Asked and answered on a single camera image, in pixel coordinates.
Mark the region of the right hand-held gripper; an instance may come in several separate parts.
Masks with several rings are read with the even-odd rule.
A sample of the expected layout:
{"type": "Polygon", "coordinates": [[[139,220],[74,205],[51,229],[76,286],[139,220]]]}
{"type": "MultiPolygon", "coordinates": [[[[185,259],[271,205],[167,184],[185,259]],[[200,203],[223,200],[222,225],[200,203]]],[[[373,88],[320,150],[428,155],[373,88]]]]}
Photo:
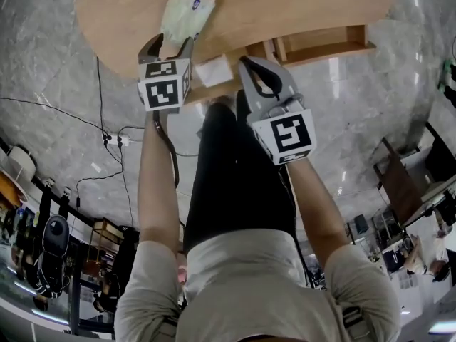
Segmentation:
{"type": "Polygon", "coordinates": [[[249,126],[269,159],[284,165],[308,157],[317,145],[314,120],[290,72],[260,57],[241,57],[238,71],[249,126]]]}

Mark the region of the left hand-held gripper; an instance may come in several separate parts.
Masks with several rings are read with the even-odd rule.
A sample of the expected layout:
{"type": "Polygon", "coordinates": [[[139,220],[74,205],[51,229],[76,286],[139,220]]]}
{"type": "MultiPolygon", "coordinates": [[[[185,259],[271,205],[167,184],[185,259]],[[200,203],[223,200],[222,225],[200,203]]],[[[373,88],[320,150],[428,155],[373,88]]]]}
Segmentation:
{"type": "Polygon", "coordinates": [[[156,35],[138,53],[138,90],[146,111],[179,108],[190,90],[194,39],[185,39],[175,60],[160,61],[163,40],[162,33],[156,35]]]}

